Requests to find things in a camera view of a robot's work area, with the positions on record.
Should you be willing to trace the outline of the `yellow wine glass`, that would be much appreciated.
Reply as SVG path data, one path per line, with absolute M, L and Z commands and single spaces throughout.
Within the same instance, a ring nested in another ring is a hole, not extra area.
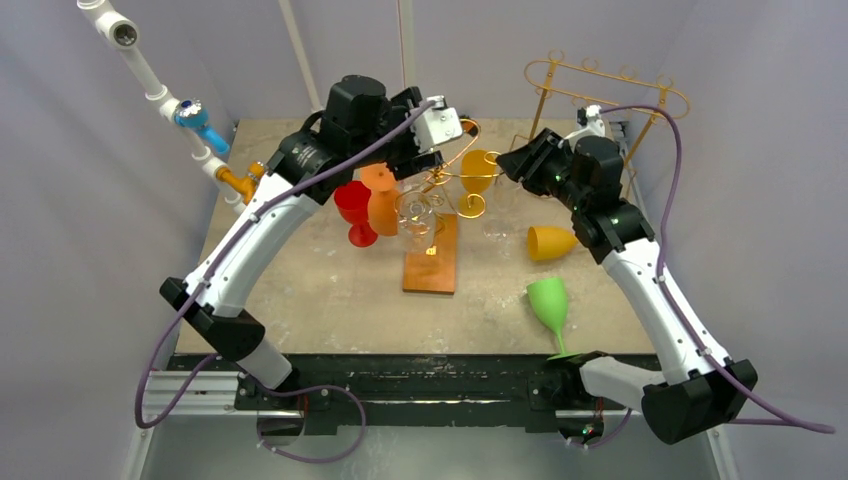
M 532 226 L 527 230 L 526 250 L 535 262 L 561 258 L 573 250 L 579 241 L 570 231 L 554 226 Z
M 463 156 L 459 179 L 464 194 L 457 205 L 458 214 L 462 218 L 479 218 L 485 213 L 486 200 L 483 193 L 496 176 L 497 156 L 497 152 L 487 150 L 472 150 Z

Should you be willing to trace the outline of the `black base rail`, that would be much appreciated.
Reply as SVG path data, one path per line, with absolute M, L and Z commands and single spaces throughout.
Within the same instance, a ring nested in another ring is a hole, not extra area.
M 513 427 L 592 442 L 612 431 L 610 402 L 577 393 L 544 354 L 292 354 L 285 390 L 263 392 L 226 360 L 193 381 L 187 399 L 219 398 L 227 413 L 303 420 L 308 435 L 341 426 Z

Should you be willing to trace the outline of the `orange wine glass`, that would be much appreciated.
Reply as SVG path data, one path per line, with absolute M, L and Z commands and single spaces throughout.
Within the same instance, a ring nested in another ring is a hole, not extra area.
M 398 233 L 395 201 L 400 195 L 397 181 L 385 163 L 360 169 L 360 180 L 370 190 L 367 213 L 371 228 L 380 236 L 393 237 Z

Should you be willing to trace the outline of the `orange pipe fitting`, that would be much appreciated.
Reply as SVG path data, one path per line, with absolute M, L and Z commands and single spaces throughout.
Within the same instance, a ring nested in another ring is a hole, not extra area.
M 236 176 L 229 167 L 224 166 L 216 170 L 215 178 L 231 187 L 247 205 L 253 200 L 261 177 L 266 172 L 265 164 L 254 162 L 247 168 L 247 173 L 243 177 Z

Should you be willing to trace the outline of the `white pole red stripe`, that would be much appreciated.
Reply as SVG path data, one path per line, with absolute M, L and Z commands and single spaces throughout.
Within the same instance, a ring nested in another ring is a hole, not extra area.
M 397 0 L 402 77 L 405 87 L 417 84 L 415 21 L 412 0 Z

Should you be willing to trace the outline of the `yellow wine glass front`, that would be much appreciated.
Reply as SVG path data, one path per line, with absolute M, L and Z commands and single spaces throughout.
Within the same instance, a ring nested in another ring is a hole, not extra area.
M 532 226 L 527 230 L 526 250 L 535 262 L 561 258 L 573 250 L 579 241 L 570 231 L 554 226 Z

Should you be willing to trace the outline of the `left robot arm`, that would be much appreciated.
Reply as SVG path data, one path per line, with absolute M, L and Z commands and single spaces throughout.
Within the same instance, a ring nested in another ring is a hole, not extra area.
M 259 385 L 272 408 L 297 399 L 291 363 L 246 309 L 259 277 L 286 241 L 356 169 L 383 163 L 404 179 L 438 166 L 436 148 L 463 134 L 460 116 L 442 95 L 408 87 L 393 97 L 368 76 L 347 75 L 323 110 L 285 137 L 247 201 L 212 253 L 185 278 L 160 287 L 165 301 L 224 359 Z

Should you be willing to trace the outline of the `red wine glass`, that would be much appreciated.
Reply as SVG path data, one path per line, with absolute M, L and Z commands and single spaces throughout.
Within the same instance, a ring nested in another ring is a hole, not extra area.
M 377 240 L 377 233 L 371 228 L 368 216 L 368 203 L 371 191 L 359 180 L 353 180 L 337 188 L 333 200 L 340 216 L 350 224 L 349 242 L 358 248 L 367 248 Z

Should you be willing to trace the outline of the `clear ribbed wine glass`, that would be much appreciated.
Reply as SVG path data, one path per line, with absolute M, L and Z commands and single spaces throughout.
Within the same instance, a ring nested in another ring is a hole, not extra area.
M 425 254 L 437 232 L 435 203 L 419 191 L 403 193 L 397 201 L 398 236 L 407 254 Z

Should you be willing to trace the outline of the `clear flute glass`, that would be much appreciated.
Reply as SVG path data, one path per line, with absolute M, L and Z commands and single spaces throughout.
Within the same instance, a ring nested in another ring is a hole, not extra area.
M 518 201 L 520 185 L 506 176 L 495 179 L 487 203 L 484 235 L 492 241 L 506 240 L 513 231 L 513 209 Z

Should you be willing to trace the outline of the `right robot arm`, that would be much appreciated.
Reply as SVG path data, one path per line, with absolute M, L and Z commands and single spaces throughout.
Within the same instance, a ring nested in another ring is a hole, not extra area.
M 733 360 L 684 301 L 667 297 L 676 283 L 648 221 L 621 195 L 617 144 L 545 129 L 496 163 L 526 191 L 569 210 L 578 241 L 623 292 L 659 361 L 654 372 L 602 352 L 573 355 L 563 362 L 564 399 L 584 407 L 601 397 L 638 411 L 666 444 L 736 420 L 758 374 L 750 361 Z

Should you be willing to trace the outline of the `green wine glass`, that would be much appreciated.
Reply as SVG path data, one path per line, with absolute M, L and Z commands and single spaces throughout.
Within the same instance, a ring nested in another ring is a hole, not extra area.
M 564 338 L 569 315 L 569 297 L 564 280 L 561 277 L 537 280 L 526 287 L 526 294 L 536 319 L 554 335 L 558 352 L 550 360 L 578 355 L 566 346 Z

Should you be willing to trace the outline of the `blue valve on pipe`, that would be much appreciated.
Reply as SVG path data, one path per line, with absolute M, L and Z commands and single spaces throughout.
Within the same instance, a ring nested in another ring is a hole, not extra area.
M 229 152 L 229 143 L 211 126 L 208 111 L 199 99 L 179 101 L 173 118 L 178 126 L 192 130 L 217 154 Z

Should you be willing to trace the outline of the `yellow wine glass back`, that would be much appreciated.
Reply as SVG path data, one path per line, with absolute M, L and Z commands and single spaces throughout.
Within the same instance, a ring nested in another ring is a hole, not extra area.
M 486 200 L 483 193 L 496 176 L 497 156 L 497 152 L 487 150 L 472 150 L 463 156 L 459 179 L 464 194 L 457 205 L 458 214 L 462 218 L 479 218 L 485 213 Z

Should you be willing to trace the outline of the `gold wine glass rack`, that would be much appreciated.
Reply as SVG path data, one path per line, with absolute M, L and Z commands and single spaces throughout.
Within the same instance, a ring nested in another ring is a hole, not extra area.
M 403 192 L 419 191 L 430 196 L 437 215 L 437 232 L 432 247 L 425 254 L 405 253 L 401 281 L 405 293 L 453 295 L 456 292 L 459 221 L 465 219 L 457 209 L 464 194 L 459 179 L 460 165 L 466 153 L 481 150 L 475 144 L 482 133 L 478 121 L 466 116 L 462 116 L 460 121 L 464 135 L 470 138 L 468 143 L 440 167 L 426 170 L 422 179 L 415 180 Z

